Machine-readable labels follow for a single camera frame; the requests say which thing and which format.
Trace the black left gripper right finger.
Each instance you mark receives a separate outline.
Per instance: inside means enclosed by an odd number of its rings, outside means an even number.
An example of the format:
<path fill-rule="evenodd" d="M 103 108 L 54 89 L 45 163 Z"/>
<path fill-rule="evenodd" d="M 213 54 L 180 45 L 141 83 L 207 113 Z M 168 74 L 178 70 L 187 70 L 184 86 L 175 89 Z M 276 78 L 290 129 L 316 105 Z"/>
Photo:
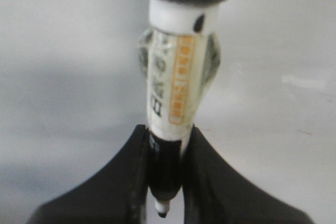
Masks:
<path fill-rule="evenodd" d="M 313 222 L 235 171 L 197 127 L 184 156 L 183 195 L 185 223 Z"/>

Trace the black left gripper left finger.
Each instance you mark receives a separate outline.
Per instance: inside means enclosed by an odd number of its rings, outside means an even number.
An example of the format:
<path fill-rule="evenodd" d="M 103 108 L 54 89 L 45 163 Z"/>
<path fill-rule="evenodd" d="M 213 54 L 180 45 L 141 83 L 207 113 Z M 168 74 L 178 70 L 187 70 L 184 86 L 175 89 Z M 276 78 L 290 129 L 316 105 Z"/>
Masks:
<path fill-rule="evenodd" d="M 147 135 L 145 126 L 137 125 L 105 167 L 39 206 L 28 223 L 146 223 Z"/>

